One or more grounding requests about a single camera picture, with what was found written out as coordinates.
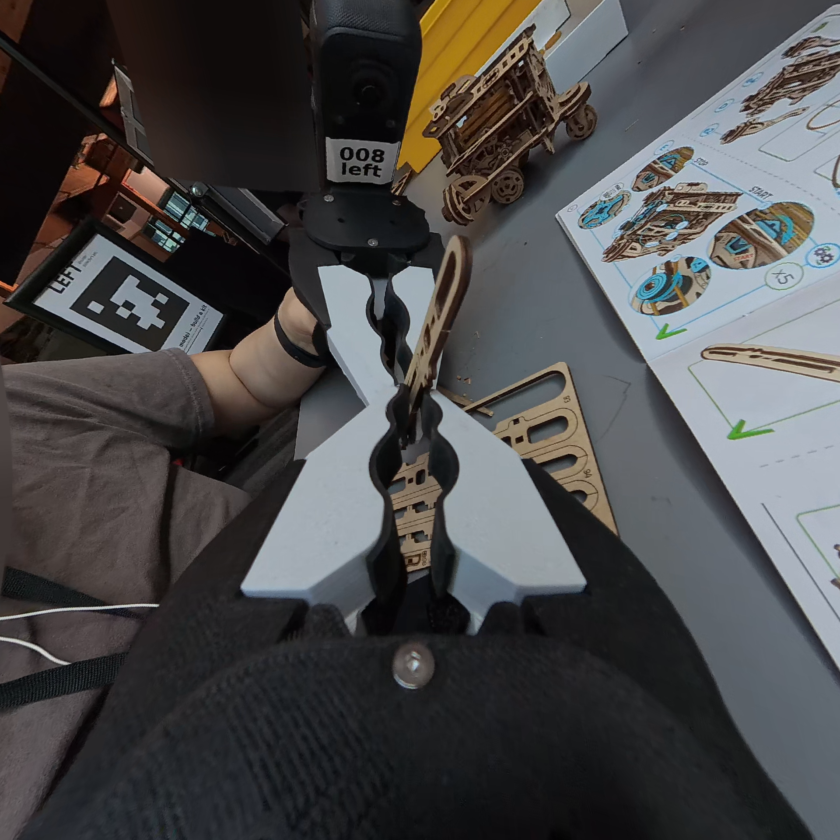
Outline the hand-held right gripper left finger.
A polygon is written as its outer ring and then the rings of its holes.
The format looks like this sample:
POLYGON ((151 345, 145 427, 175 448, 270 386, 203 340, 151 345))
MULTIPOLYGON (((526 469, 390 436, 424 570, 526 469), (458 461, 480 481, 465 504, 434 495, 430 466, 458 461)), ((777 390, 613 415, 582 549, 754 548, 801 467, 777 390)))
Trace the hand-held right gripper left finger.
POLYGON ((374 601, 369 628, 393 625, 403 557, 389 487, 403 464, 403 389, 388 386, 314 449, 283 503, 241 591, 331 604, 343 616, 374 601))

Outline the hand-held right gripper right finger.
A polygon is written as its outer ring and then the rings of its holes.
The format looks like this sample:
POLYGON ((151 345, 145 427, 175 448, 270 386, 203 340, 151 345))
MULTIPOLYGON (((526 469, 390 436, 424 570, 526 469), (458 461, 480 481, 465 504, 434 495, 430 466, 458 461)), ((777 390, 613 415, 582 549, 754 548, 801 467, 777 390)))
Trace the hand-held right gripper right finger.
POLYGON ((432 583, 469 612, 467 634, 496 603, 582 592, 583 573, 520 456, 436 391, 424 395, 422 420, 441 488, 432 583))

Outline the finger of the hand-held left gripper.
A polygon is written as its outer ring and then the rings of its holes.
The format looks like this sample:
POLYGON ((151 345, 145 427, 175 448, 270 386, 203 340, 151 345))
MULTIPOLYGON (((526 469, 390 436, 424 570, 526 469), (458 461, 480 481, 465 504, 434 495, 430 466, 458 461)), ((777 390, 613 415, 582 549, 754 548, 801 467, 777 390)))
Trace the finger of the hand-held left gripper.
POLYGON ((435 287, 432 269, 409 266, 388 280, 382 316, 385 362, 395 377, 404 382, 419 341, 429 302, 435 287))
POLYGON ((382 359, 382 335, 369 320, 372 295, 368 276, 347 266, 321 266, 318 275, 329 315, 327 341, 333 358, 368 406, 396 388, 382 359))

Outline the slotted wooden model strip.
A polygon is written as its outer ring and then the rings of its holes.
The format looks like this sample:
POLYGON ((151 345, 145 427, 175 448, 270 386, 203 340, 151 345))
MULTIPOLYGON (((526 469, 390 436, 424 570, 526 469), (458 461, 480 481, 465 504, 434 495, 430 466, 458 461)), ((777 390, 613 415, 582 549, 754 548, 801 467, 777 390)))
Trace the slotted wooden model strip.
POLYGON ((417 439, 417 415, 425 394, 436 381, 440 356, 469 288, 472 261, 469 239, 463 235, 452 237, 445 249, 434 293, 405 378, 409 395, 406 420, 401 426, 400 443, 403 448, 417 439))

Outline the plywood parts sheet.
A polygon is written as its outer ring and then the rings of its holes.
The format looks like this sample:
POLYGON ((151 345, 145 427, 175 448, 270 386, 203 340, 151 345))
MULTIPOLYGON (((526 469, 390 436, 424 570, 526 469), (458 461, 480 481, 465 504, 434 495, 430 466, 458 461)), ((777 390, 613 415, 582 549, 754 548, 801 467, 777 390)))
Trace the plywood parts sheet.
MULTIPOLYGON (((492 433, 522 458, 532 459, 552 479, 574 496, 614 533, 617 526, 606 495, 602 474, 581 402, 569 366, 558 362, 499 391, 471 402, 464 395, 441 389, 467 413, 489 416, 496 422, 492 433), (530 400, 523 410, 509 415, 491 410, 496 403, 516 400, 532 387, 557 382, 559 392, 537 404, 530 400)), ((389 489, 401 552, 409 573, 425 571, 431 562, 434 509, 440 486, 428 469, 428 455, 404 463, 389 489)))

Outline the person's left forearm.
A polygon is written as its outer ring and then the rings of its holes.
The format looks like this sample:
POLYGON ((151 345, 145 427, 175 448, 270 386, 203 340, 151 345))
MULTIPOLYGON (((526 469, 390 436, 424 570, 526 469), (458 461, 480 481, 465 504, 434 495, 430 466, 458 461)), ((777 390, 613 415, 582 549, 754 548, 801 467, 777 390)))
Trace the person's left forearm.
POLYGON ((233 350, 191 355, 213 408, 215 434, 261 424, 296 403, 323 368, 294 360, 273 322, 252 332, 233 350))

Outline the assembled wooden model vehicle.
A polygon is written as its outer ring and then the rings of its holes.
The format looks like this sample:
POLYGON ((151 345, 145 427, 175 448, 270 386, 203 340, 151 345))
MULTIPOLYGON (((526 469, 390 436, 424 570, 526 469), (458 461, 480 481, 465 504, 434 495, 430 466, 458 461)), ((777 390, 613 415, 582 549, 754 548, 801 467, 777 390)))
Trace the assembled wooden model vehicle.
POLYGON ((468 225, 490 201, 516 202, 531 148, 553 153, 560 123, 573 140, 595 130, 590 85, 556 92, 533 43, 535 29, 523 29, 479 77, 449 85, 431 109, 423 136, 440 143, 446 174, 455 177, 443 193, 442 215, 450 223, 468 225))

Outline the person's left hand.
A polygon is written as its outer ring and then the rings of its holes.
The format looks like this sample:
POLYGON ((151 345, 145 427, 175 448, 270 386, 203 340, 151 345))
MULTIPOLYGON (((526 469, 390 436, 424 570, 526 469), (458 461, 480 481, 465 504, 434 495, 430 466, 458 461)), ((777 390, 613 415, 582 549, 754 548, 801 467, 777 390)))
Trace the person's left hand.
POLYGON ((274 328, 280 346, 293 360, 311 368, 327 364, 329 349, 323 329, 292 288, 276 311, 274 328))

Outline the stacked yellow plastic bins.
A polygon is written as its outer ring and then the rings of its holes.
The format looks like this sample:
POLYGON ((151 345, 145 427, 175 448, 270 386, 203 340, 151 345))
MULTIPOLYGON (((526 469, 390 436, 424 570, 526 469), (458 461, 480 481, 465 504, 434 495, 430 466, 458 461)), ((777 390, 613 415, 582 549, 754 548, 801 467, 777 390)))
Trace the stacked yellow plastic bins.
POLYGON ((420 172, 439 152, 425 138, 430 108, 441 92, 458 78, 475 75, 538 1, 436 1, 421 19, 423 54, 398 165, 420 172))

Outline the dark flat panel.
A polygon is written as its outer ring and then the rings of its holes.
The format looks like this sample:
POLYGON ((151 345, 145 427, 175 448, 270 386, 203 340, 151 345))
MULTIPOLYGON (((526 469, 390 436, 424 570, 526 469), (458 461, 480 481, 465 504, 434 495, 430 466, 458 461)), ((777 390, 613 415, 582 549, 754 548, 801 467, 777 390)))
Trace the dark flat panel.
POLYGON ((108 1, 108 9, 159 175, 319 189, 298 2, 108 1))

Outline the black framed marker sign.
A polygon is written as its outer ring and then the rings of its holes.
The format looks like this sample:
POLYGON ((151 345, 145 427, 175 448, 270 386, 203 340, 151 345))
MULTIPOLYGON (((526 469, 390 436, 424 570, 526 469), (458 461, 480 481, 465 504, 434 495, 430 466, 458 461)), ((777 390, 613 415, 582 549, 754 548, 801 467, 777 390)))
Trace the black framed marker sign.
POLYGON ((164 267, 86 218, 6 300, 10 308, 107 354, 212 349, 223 311, 179 286, 164 267))

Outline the white cardboard tray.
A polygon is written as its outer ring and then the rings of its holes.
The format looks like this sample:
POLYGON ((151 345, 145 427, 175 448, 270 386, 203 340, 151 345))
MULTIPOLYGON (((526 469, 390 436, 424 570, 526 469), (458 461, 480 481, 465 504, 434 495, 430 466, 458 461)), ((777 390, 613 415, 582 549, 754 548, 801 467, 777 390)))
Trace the white cardboard tray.
POLYGON ((542 1, 521 26, 535 27, 534 44, 546 58, 574 49, 604 57, 628 34, 618 1, 542 1))

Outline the illustrated instruction booklet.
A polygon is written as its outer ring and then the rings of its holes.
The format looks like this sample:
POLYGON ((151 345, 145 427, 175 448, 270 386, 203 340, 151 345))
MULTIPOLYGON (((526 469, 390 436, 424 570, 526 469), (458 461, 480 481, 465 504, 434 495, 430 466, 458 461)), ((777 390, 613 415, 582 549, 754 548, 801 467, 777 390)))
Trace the illustrated instruction booklet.
POLYGON ((833 5, 556 214, 838 664, 833 5))

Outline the grey metal rail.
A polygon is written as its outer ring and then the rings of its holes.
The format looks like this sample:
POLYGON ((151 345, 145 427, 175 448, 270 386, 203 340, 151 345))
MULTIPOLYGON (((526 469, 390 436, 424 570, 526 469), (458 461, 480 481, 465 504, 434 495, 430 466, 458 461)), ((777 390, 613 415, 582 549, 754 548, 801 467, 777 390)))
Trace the grey metal rail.
POLYGON ((270 244, 287 223, 251 191, 231 186, 184 181, 182 186, 202 211, 234 233, 270 244))

